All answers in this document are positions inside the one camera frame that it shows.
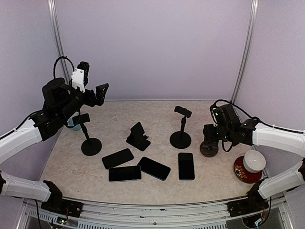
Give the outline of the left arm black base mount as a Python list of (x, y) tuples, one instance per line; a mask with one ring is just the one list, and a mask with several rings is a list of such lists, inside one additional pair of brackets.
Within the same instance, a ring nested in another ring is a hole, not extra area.
[(49, 212), (79, 218), (83, 204), (78, 201), (61, 199), (58, 203), (42, 202), (41, 208)]

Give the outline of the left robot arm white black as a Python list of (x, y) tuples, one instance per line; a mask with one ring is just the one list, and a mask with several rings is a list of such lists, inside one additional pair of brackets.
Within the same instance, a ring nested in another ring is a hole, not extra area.
[[(67, 126), (68, 119), (83, 105), (102, 106), (108, 88), (108, 83), (105, 83), (95, 90), (82, 92), (79, 87), (66, 84), (63, 78), (49, 81), (42, 88), (43, 108), (31, 113), (18, 127), (1, 136), (0, 161), (3, 163), (29, 146), (54, 136), (59, 129)], [(38, 200), (45, 209), (56, 212), (62, 212), (67, 207), (62, 192), (53, 182), (36, 182), (5, 172), (0, 173), (0, 194)]]

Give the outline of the grey round-base phone stand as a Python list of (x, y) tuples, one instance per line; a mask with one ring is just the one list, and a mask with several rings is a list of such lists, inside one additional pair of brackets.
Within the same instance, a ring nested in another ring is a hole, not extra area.
[(218, 147), (218, 141), (203, 141), (200, 144), (200, 152), (205, 157), (214, 157), (218, 153), (219, 147)]

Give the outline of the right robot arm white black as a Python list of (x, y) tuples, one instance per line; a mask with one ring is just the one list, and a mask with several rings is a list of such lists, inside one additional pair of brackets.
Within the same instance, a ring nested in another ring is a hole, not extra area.
[[(258, 207), (267, 207), (266, 201), (272, 196), (304, 186), (305, 132), (268, 124), (247, 112), (244, 114), (248, 118), (241, 122), (236, 113), (236, 109), (241, 108), (227, 100), (222, 102), (221, 106), (217, 103), (210, 106), (213, 123), (203, 127), (204, 140), (200, 145), (202, 155), (214, 157), (219, 147), (229, 152), (233, 147), (243, 144), (262, 150), (267, 157), (267, 164), (263, 167), (265, 169), (270, 169), (273, 162), (283, 165), (288, 155), (295, 159), (295, 164), (285, 166), (277, 174), (254, 182), (246, 194), (244, 208), (253, 212)], [(229, 149), (224, 148), (225, 143), (230, 143)], [(270, 153), (279, 153), (283, 159), (276, 159)]]

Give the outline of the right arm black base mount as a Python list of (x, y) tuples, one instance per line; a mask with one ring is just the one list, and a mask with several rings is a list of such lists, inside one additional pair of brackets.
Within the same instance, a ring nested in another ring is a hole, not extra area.
[(230, 201), (227, 203), (227, 206), (231, 218), (255, 213), (263, 209), (269, 208), (269, 204), (267, 201), (263, 201), (260, 203), (252, 203), (248, 199)]

